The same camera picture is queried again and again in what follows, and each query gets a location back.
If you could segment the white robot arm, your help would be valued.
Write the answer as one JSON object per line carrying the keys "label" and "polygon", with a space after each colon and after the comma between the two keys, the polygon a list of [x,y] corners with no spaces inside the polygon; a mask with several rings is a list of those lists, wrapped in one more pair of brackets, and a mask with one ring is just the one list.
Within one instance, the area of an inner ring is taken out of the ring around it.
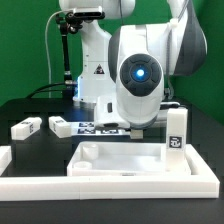
{"label": "white robot arm", "polygon": [[136,0],[59,0],[69,30],[81,31],[78,99],[93,103],[96,128],[142,130],[159,115],[164,77],[190,75],[204,63],[206,38],[192,0],[167,0],[171,19],[123,25],[114,34],[100,19],[130,16]]}

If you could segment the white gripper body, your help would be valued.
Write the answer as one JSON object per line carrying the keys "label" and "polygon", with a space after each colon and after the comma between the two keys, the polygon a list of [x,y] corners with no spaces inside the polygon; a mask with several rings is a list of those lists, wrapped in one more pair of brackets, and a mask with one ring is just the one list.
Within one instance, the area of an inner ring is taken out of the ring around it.
{"label": "white gripper body", "polygon": [[147,121],[145,124],[134,124],[118,113],[114,95],[104,95],[97,99],[94,108],[94,127],[96,129],[147,129],[150,126],[165,125],[168,110],[179,107],[179,102],[162,102],[159,112],[153,119]]}

